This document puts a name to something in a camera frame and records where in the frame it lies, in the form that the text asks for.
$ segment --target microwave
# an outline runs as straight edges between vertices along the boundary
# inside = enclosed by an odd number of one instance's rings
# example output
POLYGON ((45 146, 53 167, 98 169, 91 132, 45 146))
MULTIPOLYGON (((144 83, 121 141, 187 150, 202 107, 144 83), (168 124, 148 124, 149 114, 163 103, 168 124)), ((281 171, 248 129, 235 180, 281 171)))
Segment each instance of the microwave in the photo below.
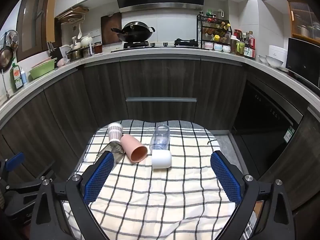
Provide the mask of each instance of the microwave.
POLYGON ((289 38, 286 68, 319 88, 320 47, 289 38))

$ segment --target table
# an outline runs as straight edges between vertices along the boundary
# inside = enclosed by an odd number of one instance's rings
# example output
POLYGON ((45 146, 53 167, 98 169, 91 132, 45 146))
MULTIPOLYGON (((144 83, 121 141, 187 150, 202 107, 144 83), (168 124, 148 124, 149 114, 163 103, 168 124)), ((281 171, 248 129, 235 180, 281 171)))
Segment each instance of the table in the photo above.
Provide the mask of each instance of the table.
MULTIPOLYGON (((172 167, 152 170, 149 143, 155 123, 120 121, 148 147, 148 156, 132 164, 128 157, 115 167, 91 212, 110 239, 214 239, 235 204, 210 166, 213 151, 220 150, 215 137, 203 127, 185 121, 163 122, 170 127, 172 167)), ((97 160, 108 144, 107 127, 91 138, 75 173, 81 174, 97 160)), ((83 239, 68 202, 63 206, 76 238, 83 239)))

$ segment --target gas stove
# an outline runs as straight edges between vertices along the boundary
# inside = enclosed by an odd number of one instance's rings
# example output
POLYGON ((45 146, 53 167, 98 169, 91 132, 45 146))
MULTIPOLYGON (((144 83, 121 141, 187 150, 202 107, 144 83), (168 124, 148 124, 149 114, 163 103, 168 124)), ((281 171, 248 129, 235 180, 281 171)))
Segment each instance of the gas stove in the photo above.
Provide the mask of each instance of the gas stove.
POLYGON ((176 39, 173 46, 168 46, 167 42, 164 42, 162 46, 156 46, 155 43, 147 41, 135 42, 135 43, 124 43, 123 49, 114 50, 112 52, 131 50, 131 49, 145 49, 145 48, 193 48, 199 49, 198 42, 196 40, 182 40, 176 39))

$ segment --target white ladle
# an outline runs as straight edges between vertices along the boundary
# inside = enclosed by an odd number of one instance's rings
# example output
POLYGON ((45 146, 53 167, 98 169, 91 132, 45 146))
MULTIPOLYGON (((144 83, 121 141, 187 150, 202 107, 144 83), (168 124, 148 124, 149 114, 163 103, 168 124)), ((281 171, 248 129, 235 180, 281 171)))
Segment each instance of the white ladle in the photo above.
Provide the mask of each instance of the white ladle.
POLYGON ((82 37, 82 32, 81 32, 81 27, 80 27, 80 24, 79 24, 78 40, 81 39, 81 37, 82 37))

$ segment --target window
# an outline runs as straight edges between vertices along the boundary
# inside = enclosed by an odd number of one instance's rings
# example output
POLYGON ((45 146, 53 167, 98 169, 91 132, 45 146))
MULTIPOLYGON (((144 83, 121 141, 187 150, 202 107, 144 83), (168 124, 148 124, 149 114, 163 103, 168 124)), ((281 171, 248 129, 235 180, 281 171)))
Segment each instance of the window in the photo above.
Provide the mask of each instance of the window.
POLYGON ((47 41, 61 46, 61 25, 54 18, 55 0, 22 0, 17 31, 17 61, 48 50, 47 41))

